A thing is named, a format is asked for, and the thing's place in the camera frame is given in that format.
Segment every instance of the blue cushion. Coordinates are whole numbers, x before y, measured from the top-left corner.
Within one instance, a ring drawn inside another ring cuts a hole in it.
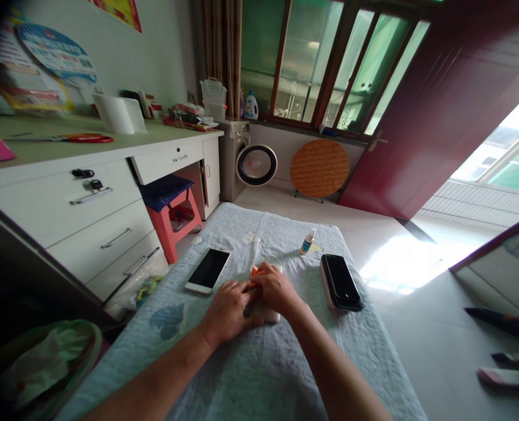
[[[164,206],[193,185],[195,183],[191,180],[170,174],[139,188],[144,204],[159,213]]]

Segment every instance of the paper towel roll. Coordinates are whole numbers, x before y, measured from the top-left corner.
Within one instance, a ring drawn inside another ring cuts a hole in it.
[[[120,134],[146,133],[138,101],[100,94],[92,94],[92,97],[106,131]]]

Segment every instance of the washing machine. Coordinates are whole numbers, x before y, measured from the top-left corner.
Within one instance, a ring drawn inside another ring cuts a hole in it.
[[[277,172],[275,152],[266,145],[251,144],[247,121],[219,120],[220,199],[233,202],[246,186],[267,184]]]

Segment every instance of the light blue quilted mat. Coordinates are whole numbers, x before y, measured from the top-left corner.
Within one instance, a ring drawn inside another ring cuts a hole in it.
[[[314,243],[319,248],[302,256],[298,249],[311,227],[317,228]],[[206,298],[185,293],[183,286],[212,246],[233,250],[213,293]],[[324,253],[345,257],[365,305],[361,312],[328,307],[319,268]],[[263,260],[283,267],[300,297],[360,369],[394,419],[427,419],[339,229],[231,203],[216,210],[58,419],[79,418],[140,373],[198,324],[223,282],[248,279],[251,266]],[[248,331],[219,349],[168,418],[304,420],[326,419],[326,414],[300,345],[281,318],[279,324]]]

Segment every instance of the window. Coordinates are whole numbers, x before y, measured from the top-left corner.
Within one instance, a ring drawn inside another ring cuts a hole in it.
[[[372,136],[440,6],[406,3],[243,0],[244,96],[262,120]]]
[[[451,178],[519,191],[519,105]]]

